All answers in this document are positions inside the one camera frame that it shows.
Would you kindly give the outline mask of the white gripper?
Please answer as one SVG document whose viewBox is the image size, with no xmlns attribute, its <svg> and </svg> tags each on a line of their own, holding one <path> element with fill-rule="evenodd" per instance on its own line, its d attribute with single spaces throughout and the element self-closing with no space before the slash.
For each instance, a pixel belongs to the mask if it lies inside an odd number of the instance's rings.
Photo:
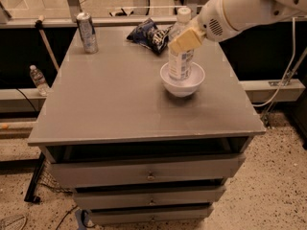
<svg viewBox="0 0 307 230">
<path fill-rule="evenodd" d="M 201 8 L 198 23 L 201 30 L 184 30 L 169 43 L 170 50 L 183 53 L 200 47 L 205 37 L 211 41 L 221 42 L 239 33 L 226 19 L 224 0 L 209 0 Z"/>
</svg>

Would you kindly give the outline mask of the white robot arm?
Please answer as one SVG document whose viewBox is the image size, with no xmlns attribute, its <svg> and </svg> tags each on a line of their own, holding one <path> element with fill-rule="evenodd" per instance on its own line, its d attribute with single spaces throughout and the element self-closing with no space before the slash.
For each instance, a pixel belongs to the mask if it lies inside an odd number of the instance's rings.
<svg viewBox="0 0 307 230">
<path fill-rule="evenodd" d="M 221 42 L 259 25 L 307 12 L 307 0 L 209 0 L 169 44 L 176 53 L 201 46 L 206 38 Z"/>
</svg>

